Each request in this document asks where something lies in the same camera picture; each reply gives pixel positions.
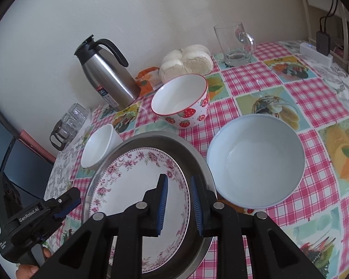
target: stainless steel bowl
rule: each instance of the stainless steel bowl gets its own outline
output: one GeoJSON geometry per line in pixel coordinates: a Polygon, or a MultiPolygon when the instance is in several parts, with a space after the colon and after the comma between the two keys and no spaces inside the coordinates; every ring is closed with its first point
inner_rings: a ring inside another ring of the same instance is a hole
{"type": "MultiPolygon", "coordinates": [[[[84,223],[84,221],[89,218],[91,198],[96,184],[101,178],[103,172],[117,157],[127,151],[140,147],[152,147],[164,151],[178,163],[189,186],[191,177],[195,174],[199,174],[204,179],[207,188],[216,194],[215,183],[207,163],[202,155],[200,155],[200,153],[189,142],[170,132],[145,132],[129,138],[120,144],[96,171],[88,186],[88,191],[84,200],[81,223],[84,223]]],[[[188,230],[177,252],[163,266],[151,272],[142,274],[142,278],[187,279],[203,261],[212,240],[212,237],[202,238],[199,236],[196,229],[194,211],[191,209],[188,230]]]]}

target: silver bolt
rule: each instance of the silver bolt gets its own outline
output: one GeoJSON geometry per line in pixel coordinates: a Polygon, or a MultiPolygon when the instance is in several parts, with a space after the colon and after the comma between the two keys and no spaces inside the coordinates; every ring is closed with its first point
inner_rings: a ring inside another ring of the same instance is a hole
{"type": "Polygon", "coordinates": [[[104,214],[102,212],[94,213],[92,216],[93,220],[96,220],[96,221],[103,219],[103,217],[104,217],[104,214]]]}
{"type": "Polygon", "coordinates": [[[138,208],[138,209],[144,209],[146,207],[147,207],[147,203],[144,201],[140,201],[140,202],[136,203],[136,208],[138,208]]]}
{"type": "Polygon", "coordinates": [[[225,205],[224,205],[222,202],[216,201],[216,202],[213,204],[213,207],[214,207],[215,209],[222,210],[222,209],[225,207],[225,205]]]}
{"type": "Polygon", "coordinates": [[[264,219],[267,219],[268,214],[266,214],[263,211],[259,211],[259,212],[256,213],[256,216],[257,216],[258,219],[264,220],[264,219]]]}

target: strawberry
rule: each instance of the strawberry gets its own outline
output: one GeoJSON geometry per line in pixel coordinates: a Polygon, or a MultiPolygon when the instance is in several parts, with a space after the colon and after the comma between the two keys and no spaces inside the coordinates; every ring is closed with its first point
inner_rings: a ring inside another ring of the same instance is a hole
{"type": "Polygon", "coordinates": [[[196,112],[195,109],[187,108],[186,110],[183,110],[183,111],[179,112],[178,116],[187,118],[187,117],[191,117],[192,115],[194,115],[195,112],[196,112]]]}
{"type": "Polygon", "coordinates": [[[166,119],[166,121],[168,122],[168,123],[170,123],[170,124],[174,124],[176,121],[173,119],[173,118],[171,118],[171,117],[166,117],[165,118],[166,119]]]}
{"type": "Polygon", "coordinates": [[[202,120],[204,120],[204,119],[205,119],[205,115],[204,115],[204,114],[199,115],[199,117],[198,117],[198,121],[202,121],[202,120]]]}
{"type": "Polygon", "coordinates": [[[201,102],[200,105],[201,105],[202,107],[204,107],[205,105],[208,104],[208,102],[209,102],[209,93],[207,92],[207,96],[205,97],[204,100],[202,100],[202,102],[201,102]]]}
{"type": "Polygon", "coordinates": [[[182,128],[186,128],[190,125],[190,122],[188,120],[183,120],[181,123],[180,123],[180,127],[182,128]]]}

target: white power strip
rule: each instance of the white power strip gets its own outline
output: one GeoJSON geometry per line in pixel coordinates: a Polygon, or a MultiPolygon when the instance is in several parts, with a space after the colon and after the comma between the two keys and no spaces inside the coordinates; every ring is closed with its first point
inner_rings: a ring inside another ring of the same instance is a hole
{"type": "Polygon", "coordinates": [[[317,51],[316,46],[310,43],[302,42],[300,44],[300,53],[302,55],[311,57],[312,59],[316,60],[317,62],[323,64],[326,67],[331,67],[333,56],[322,55],[320,52],[317,51]]]}

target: bowl with red rim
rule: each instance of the bowl with red rim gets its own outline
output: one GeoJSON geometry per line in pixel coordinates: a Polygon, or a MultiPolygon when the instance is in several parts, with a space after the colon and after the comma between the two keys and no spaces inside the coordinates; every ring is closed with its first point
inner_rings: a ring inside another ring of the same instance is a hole
{"type": "Polygon", "coordinates": [[[195,127],[209,112],[207,80],[199,74],[180,75],[158,89],[151,108],[178,129],[195,127]]]}

